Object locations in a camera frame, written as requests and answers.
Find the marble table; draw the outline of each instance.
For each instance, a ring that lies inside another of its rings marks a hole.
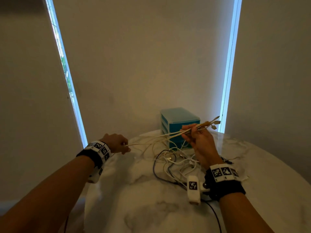
[[[153,131],[142,136],[156,136]],[[234,162],[247,198],[274,232],[311,232],[311,186],[270,153],[226,134],[212,132],[218,152]],[[130,140],[146,142],[141,136]],[[152,173],[153,151],[146,145],[116,154],[105,164],[97,184],[89,187],[85,205],[86,233],[219,232],[212,210],[189,204],[179,186],[157,180]],[[156,144],[154,153],[165,149]],[[162,178],[163,163],[155,172]],[[204,180],[200,169],[191,173]],[[212,202],[226,232],[219,204]]]

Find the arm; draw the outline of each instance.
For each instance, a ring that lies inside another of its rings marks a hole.
[[[198,131],[195,124],[183,126],[183,130],[189,128],[192,128],[191,135],[183,134],[182,137],[192,145],[200,164],[209,169],[214,164],[224,163],[218,155],[213,136],[206,129]],[[242,193],[225,195],[219,200],[219,205],[228,233],[273,232]]]
[[[122,135],[106,134],[111,152],[129,152]],[[78,200],[94,162],[78,156],[43,180],[0,218],[0,232],[57,232]]]

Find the white marble surface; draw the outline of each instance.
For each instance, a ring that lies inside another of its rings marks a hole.
[[[309,183],[257,146],[222,133],[212,134],[220,155],[232,159],[245,179],[242,185],[247,198],[275,232],[311,232]],[[154,151],[159,153],[164,148],[157,144]],[[108,160],[99,182],[89,187],[86,196],[85,232],[219,232],[206,204],[190,205],[185,190],[154,177],[152,149],[141,153],[132,149],[129,154],[116,154]],[[156,173],[166,177],[162,166],[156,166]],[[196,174],[204,180],[199,169]],[[218,203],[212,202],[212,206],[226,232]]]

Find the forearm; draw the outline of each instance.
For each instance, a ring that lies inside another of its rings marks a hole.
[[[225,195],[219,204],[228,233],[273,232],[242,193]]]
[[[3,232],[57,232],[78,200],[94,169],[79,156],[41,182],[0,218]]]

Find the teal drawer unit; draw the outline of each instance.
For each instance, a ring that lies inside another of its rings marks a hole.
[[[192,123],[200,123],[200,118],[190,113],[188,110],[179,107],[172,109],[163,109],[160,111],[161,114],[161,132],[162,134],[168,134],[172,132],[178,132],[182,125],[188,125]],[[181,136],[171,138],[170,141],[174,142],[178,148],[181,148],[184,139]],[[169,148],[176,147],[173,143],[167,142]]]

